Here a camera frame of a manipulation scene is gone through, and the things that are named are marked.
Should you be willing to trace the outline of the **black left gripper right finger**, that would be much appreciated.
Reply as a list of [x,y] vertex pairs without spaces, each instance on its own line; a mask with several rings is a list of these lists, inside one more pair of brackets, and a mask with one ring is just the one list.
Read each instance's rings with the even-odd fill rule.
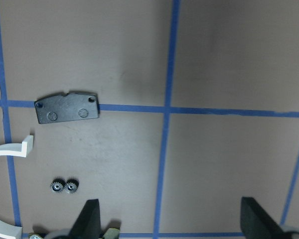
[[240,229],[246,239],[283,239],[284,231],[252,197],[242,197]]

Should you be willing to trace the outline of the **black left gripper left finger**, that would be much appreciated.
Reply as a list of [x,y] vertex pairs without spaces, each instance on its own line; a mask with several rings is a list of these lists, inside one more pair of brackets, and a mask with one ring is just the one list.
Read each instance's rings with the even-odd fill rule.
[[70,239],[98,239],[101,234],[100,205],[98,199],[87,200],[72,226]]

